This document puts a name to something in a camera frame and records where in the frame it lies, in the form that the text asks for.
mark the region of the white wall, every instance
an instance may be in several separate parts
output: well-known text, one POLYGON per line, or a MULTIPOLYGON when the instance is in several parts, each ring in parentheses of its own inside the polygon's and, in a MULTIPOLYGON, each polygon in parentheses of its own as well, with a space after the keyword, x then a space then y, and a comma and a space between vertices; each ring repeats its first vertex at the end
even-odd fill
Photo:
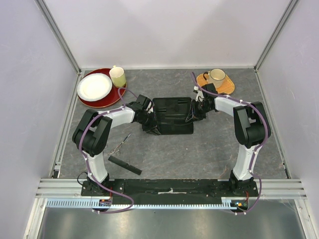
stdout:
POLYGON ((76 73, 33 0, 0 2, 0 238, 22 238, 76 73))
POLYGON ((289 0, 45 0, 82 68, 253 66, 289 0))
POLYGON ((319 1, 301 0, 260 70, 289 171, 319 222, 319 1))

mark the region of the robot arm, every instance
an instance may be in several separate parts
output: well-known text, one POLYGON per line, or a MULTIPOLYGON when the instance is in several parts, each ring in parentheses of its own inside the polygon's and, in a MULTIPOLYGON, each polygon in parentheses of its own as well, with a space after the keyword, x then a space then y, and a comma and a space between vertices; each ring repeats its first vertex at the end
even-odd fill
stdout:
MULTIPOLYGON (((152 107, 153 104, 149 98, 139 95, 135 102, 130 103, 124 108, 118 108, 118 111, 109 112, 104 117, 97 119, 92 125, 92 128, 95 128, 95 130, 88 130, 82 143, 82 150, 87 155, 93 175, 100 183, 108 181, 109 178, 104 166, 103 149, 106 146, 110 129, 135 121, 148 124, 150 121, 148 114, 152 113, 152 107)), ((72 141, 76 143, 77 148, 79 148, 81 137, 87 125, 94 117, 101 113, 103 112, 96 112, 92 109, 88 109, 84 113, 72 136, 72 141)))
MULTIPOLYGON (((204 89, 212 93, 217 93, 213 84, 204 86, 204 89)), ((211 110, 222 111, 234 117, 235 135, 240 143, 237 162, 232 170, 230 180, 238 186, 239 183, 252 180, 253 169, 260 148, 255 150, 265 138, 264 126, 259 119, 259 116, 250 107, 235 102, 227 97, 214 97, 206 92, 198 90, 194 87, 197 93, 195 106, 195 116, 199 120, 206 117, 205 113, 211 110), (251 162, 252 154, 255 154, 253 162, 251 162)), ((269 123, 262 103, 252 103, 258 111, 263 115, 268 127, 268 137, 271 135, 269 123)))
MULTIPOLYGON (((213 84, 204 86, 204 89, 217 93, 213 84)), ((194 121, 206 118, 206 113, 211 110, 223 111, 234 117, 235 135, 240 143, 237 162, 230 176, 230 181, 235 185, 234 188, 252 181, 251 173, 259 151, 257 149, 254 152, 254 150, 265 137, 264 127, 258 115, 244 104, 234 102, 228 98, 214 97, 198 89, 195 90, 197 90, 197 97, 196 100, 192 101, 191 105, 191 110, 195 116, 194 121), (252 162, 252 167, 250 167, 253 153, 256 155, 252 162)), ((263 105, 260 102, 252 104, 261 112, 269 128, 263 105)), ((103 149, 106 146, 111 128, 124 123, 138 122, 142 124, 142 129, 146 132, 156 132, 157 130, 157 119, 153 112, 153 103, 149 98, 139 95, 135 102, 131 102, 125 108, 119 109, 121 110, 109 113, 96 120, 92 125, 92 127, 95 127, 95 131, 90 129, 83 140, 82 150, 87 154, 91 171, 100 183, 108 181, 108 172, 103 161, 103 149)), ((91 109, 85 112, 72 137, 77 147, 79 147, 85 128, 97 115, 98 112, 91 109)))

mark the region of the yellow cup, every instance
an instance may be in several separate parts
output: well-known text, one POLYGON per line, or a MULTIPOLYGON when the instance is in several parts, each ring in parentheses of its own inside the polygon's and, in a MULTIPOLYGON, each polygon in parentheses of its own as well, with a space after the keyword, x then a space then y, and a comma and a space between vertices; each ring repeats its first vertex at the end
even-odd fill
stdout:
POLYGON ((123 87, 126 84, 124 70, 121 67, 113 66, 110 70, 110 77, 116 87, 123 87))

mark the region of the cup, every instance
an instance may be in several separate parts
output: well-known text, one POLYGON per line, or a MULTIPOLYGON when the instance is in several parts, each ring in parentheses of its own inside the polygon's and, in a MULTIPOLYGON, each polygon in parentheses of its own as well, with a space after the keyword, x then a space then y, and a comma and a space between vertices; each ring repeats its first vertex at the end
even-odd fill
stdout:
POLYGON ((204 72, 203 77, 209 84, 213 83, 215 88, 217 89, 223 84, 226 78, 226 73, 221 69, 212 69, 209 72, 204 72))
POLYGON ((124 70, 121 67, 113 66, 110 70, 110 77, 116 87, 123 87, 126 84, 124 70))

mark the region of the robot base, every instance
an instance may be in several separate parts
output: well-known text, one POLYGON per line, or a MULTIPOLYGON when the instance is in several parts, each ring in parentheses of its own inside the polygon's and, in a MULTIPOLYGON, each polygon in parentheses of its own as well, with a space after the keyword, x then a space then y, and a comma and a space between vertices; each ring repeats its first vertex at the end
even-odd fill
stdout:
POLYGON ((230 185, 230 191, 236 196, 240 196, 246 191, 248 191, 249 194, 251 190, 257 191, 257 184, 253 177, 248 180, 238 180, 233 173, 233 170, 230 172, 230 178, 228 182, 230 185))
MULTIPOLYGON (((257 197, 254 181, 233 191, 231 181, 218 179, 110 179, 103 185, 132 197, 137 205, 220 204, 222 197, 257 197)), ((110 195, 91 180, 83 182, 81 196, 112 198, 113 205, 130 204, 127 198, 110 195)))

